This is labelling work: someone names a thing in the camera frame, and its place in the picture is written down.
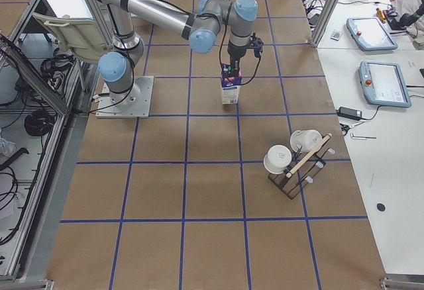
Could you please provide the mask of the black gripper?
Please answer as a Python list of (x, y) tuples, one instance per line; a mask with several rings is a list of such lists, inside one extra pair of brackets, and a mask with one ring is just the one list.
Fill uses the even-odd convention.
[(245, 55), (245, 46), (237, 46), (233, 43), (229, 43), (227, 47), (227, 52), (230, 56), (229, 69), (230, 75), (234, 75), (235, 77), (239, 76), (239, 62), (240, 59)]

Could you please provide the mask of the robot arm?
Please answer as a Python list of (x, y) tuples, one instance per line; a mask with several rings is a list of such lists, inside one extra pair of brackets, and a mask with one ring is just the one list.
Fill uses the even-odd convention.
[(263, 42), (253, 31), (258, 3), (256, 0), (199, 0), (196, 13), (191, 13), (166, 0), (96, 0), (110, 7), (115, 25), (115, 46), (124, 49), (127, 43), (137, 43), (130, 15), (179, 34), (198, 54), (214, 47), (220, 30), (228, 38), (229, 63), (221, 63), (221, 86), (240, 87), (240, 60), (247, 50), (261, 59)]

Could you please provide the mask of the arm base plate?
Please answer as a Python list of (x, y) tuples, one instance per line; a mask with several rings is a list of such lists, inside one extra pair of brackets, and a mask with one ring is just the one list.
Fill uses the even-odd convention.
[(136, 75), (134, 86), (126, 97), (126, 93), (120, 95), (110, 93), (104, 82), (102, 92), (109, 95), (99, 98), (100, 110), (95, 112), (96, 117), (99, 119), (148, 118), (153, 85), (154, 76)]

